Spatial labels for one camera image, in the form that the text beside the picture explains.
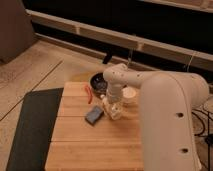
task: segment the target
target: cable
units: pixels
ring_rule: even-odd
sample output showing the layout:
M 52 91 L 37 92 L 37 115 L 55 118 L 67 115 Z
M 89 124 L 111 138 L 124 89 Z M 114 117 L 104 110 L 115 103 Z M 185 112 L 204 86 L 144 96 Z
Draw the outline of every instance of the cable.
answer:
M 202 162 L 201 160 L 200 160 L 200 163 L 203 165 L 203 167 L 208 171 L 208 167 L 206 166 L 206 164 L 204 163 L 204 162 Z
M 206 131 L 206 126 L 205 123 L 203 122 L 203 120 L 198 116 L 198 114 L 192 112 L 192 114 L 200 121 L 201 125 L 202 125 L 202 131 L 200 131 L 199 133 L 194 134 L 195 136 L 201 136 L 205 131 Z
M 208 136 L 210 135 L 210 112 L 208 112 Z M 208 144 L 208 171 L 211 171 L 211 155 L 210 155 L 210 144 Z
M 127 63 L 127 67 L 129 68 L 129 65 L 132 62 L 132 56 L 133 56 L 133 49 L 129 50 L 129 54 L 128 54 L 128 63 Z
M 195 57 L 196 54 L 197 54 L 197 51 L 194 51 L 194 53 L 192 54 L 192 56 L 191 56 L 191 58 L 189 60 L 188 65 L 187 65 L 187 69 L 186 69 L 187 72 L 189 72 L 189 67 L 190 67 L 190 65 L 192 63 L 192 60 L 194 59 L 194 57 Z
M 208 116 L 208 114 L 206 114 L 202 110 L 198 110 L 198 109 L 193 109 L 193 110 L 196 111 L 196 112 L 200 112 L 200 113 L 204 114 L 205 116 L 207 116 L 213 122 L 213 118 L 210 115 Z

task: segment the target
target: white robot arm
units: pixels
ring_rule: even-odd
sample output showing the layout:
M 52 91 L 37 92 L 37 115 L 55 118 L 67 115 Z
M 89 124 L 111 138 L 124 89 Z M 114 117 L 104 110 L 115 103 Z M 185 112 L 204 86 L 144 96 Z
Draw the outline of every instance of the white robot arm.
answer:
M 140 89 L 139 113 L 145 171 L 198 171 L 191 110 L 209 96 L 197 74 L 129 71 L 118 64 L 104 71 L 109 104 L 122 99 L 124 85 Z

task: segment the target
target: gray surface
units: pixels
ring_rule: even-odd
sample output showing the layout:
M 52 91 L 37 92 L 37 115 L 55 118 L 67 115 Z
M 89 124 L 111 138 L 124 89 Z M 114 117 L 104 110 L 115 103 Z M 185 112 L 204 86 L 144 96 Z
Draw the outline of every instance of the gray surface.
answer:
M 1 0 L 0 60 L 9 62 L 29 48 L 36 37 L 20 0 Z

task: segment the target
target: black mat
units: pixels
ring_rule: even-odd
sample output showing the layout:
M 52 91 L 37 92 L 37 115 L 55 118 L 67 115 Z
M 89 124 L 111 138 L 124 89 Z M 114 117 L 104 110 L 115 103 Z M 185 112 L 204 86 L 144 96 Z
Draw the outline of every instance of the black mat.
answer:
M 7 171 L 43 171 L 63 89 L 24 97 Z

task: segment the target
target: floor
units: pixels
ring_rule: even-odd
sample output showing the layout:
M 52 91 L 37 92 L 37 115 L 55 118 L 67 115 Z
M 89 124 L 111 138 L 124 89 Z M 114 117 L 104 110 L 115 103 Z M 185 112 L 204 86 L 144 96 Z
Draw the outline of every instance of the floor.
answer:
M 26 92 L 63 87 L 66 81 L 72 80 L 76 75 L 103 71 L 107 66 L 102 64 L 101 59 L 44 41 L 38 41 L 12 62 L 0 65 L 0 170 L 4 171 L 6 168 Z M 194 123 L 195 131 L 199 131 L 200 124 L 196 118 Z M 206 163 L 207 153 L 203 138 L 197 138 L 196 142 L 198 154 L 202 162 Z

